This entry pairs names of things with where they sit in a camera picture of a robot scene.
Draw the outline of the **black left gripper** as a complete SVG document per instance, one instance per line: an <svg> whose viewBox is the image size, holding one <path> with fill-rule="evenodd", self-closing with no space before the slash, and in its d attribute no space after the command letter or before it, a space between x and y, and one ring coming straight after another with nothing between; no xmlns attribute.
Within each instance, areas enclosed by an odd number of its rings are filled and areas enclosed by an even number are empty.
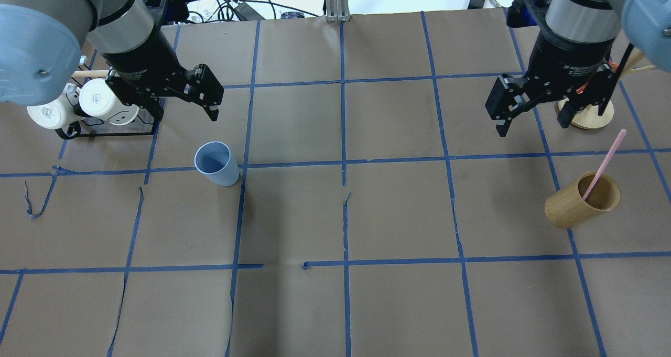
<svg viewBox="0 0 671 357"><path fill-rule="evenodd" d="M207 64L187 70L177 59L172 44L162 32L151 32L136 49L121 53L102 53L124 84L119 89L122 102L131 102L148 111L155 122L163 120L161 98L177 96L200 106L216 122L223 101L223 85Z"/></svg>

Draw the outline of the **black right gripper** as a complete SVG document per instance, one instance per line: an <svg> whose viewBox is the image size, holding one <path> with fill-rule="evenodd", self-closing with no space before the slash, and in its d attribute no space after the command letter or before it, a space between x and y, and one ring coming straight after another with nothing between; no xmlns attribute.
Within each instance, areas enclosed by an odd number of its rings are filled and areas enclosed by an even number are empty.
<svg viewBox="0 0 671 357"><path fill-rule="evenodd" d="M512 120L543 102L557 102L557 122L561 128L601 128L598 104L573 104L568 90L577 91L583 85L599 85L607 75L597 73L610 57L614 39L583 44L556 35L538 34L529 57L525 76L502 73L494 81L485 102L496 131L505 137Z"/></svg>

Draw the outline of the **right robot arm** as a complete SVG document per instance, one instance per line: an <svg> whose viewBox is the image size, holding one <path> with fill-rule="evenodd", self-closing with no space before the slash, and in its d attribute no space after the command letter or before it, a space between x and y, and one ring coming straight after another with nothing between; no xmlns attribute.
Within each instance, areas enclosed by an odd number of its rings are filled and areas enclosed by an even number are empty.
<svg viewBox="0 0 671 357"><path fill-rule="evenodd" d="M546 102L564 101L562 128L588 106L602 116L635 47L669 72L670 0L515 0L506 24L539 34L524 75L499 75L485 102L501 137Z"/></svg>

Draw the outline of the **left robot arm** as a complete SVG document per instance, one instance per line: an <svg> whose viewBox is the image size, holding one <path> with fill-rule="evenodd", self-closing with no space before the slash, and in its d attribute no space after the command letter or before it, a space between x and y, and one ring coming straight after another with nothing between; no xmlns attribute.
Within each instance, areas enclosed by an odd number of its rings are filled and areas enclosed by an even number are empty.
<svg viewBox="0 0 671 357"><path fill-rule="evenodd" d="M38 106L54 101L89 41L114 71L106 81L124 107L163 117L160 98L199 105L218 119L224 89L206 64L187 70L161 31L187 16L192 0L2 0L2 102Z"/></svg>

